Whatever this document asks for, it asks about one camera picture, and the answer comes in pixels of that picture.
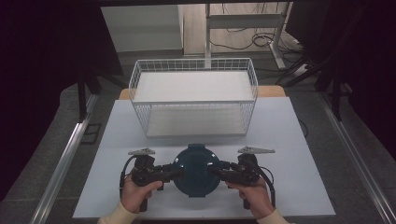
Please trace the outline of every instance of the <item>black controller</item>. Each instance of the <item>black controller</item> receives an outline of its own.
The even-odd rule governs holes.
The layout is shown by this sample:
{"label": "black controller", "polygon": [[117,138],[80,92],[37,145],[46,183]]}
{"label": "black controller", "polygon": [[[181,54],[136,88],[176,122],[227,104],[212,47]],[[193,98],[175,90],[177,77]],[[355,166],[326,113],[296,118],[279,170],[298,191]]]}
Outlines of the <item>black controller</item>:
{"label": "black controller", "polygon": [[[154,166],[155,159],[149,155],[132,156],[125,164],[124,170],[120,176],[120,196],[122,194],[122,188],[124,185],[126,167],[133,158],[136,158],[136,160],[134,162],[134,168],[131,171],[132,181],[134,181],[134,183],[139,187],[144,187],[147,184],[155,181],[169,183],[171,180],[175,180],[183,176],[183,170],[172,169],[171,164]],[[146,212],[147,209],[148,200],[145,199],[140,204],[140,212]]]}
{"label": "black controller", "polygon": [[[209,168],[209,172],[220,177],[221,181],[245,186],[254,186],[261,175],[269,186],[272,205],[273,207],[276,206],[274,186],[260,168],[254,154],[241,154],[238,156],[237,164],[234,162],[222,161],[221,165],[222,169],[214,167]],[[250,203],[246,199],[244,200],[244,208],[250,209]]]}

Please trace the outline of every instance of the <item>hand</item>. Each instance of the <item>hand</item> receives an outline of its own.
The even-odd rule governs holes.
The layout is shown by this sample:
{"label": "hand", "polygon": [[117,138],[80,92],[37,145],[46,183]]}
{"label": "hand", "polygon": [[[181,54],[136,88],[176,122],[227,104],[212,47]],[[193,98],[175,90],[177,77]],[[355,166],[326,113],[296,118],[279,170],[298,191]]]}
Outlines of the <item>hand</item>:
{"label": "hand", "polygon": [[147,184],[145,187],[138,187],[130,175],[125,178],[122,189],[121,203],[126,210],[131,213],[140,212],[140,204],[143,200],[151,197],[151,191],[158,189],[163,185],[162,181],[155,181]]}
{"label": "hand", "polygon": [[268,217],[275,211],[268,197],[264,179],[260,178],[254,186],[243,186],[229,182],[226,182],[226,184],[232,189],[239,189],[239,197],[249,201],[251,214],[256,219]]}

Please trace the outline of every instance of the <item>white table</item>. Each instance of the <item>white table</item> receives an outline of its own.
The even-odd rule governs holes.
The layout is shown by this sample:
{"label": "white table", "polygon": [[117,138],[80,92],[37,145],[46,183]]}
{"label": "white table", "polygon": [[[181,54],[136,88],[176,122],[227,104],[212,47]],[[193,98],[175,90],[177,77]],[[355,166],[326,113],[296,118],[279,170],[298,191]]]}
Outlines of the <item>white table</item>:
{"label": "white table", "polygon": [[[275,177],[276,206],[284,216],[335,215],[317,166],[304,139],[288,97],[257,100],[247,136],[147,139],[131,105],[118,100],[81,193],[74,218],[109,214],[119,201],[120,172],[128,151],[150,147],[155,165],[171,163],[188,143],[203,143],[222,161],[237,161],[237,149],[273,148],[274,154],[257,155],[259,165]],[[219,186],[205,198],[189,198],[171,182],[154,191],[143,219],[252,218],[234,189]]]}

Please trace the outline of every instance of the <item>sleeve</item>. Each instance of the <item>sleeve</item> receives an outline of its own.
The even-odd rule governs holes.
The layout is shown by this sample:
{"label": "sleeve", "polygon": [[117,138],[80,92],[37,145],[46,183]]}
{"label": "sleeve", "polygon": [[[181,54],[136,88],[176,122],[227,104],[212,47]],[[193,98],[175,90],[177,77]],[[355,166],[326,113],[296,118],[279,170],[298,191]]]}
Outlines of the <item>sleeve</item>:
{"label": "sleeve", "polygon": [[259,224],[289,224],[289,222],[287,222],[285,218],[280,215],[277,209],[268,217],[258,219],[257,222]]}
{"label": "sleeve", "polygon": [[131,224],[138,214],[128,212],[119,202],[112,214],[101,217],[98,224]]}

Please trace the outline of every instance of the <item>wire basket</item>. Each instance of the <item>wire basket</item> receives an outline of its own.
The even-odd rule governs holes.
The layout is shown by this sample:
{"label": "wire basket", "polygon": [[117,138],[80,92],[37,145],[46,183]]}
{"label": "wire basket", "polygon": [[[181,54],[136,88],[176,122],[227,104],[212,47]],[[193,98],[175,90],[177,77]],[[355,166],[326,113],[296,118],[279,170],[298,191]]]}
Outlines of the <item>wire basket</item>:
{"label": "wire basket", "polygon": [[246,58],[139,60],[129,94],[147,137],[245,135],[258,89]]}

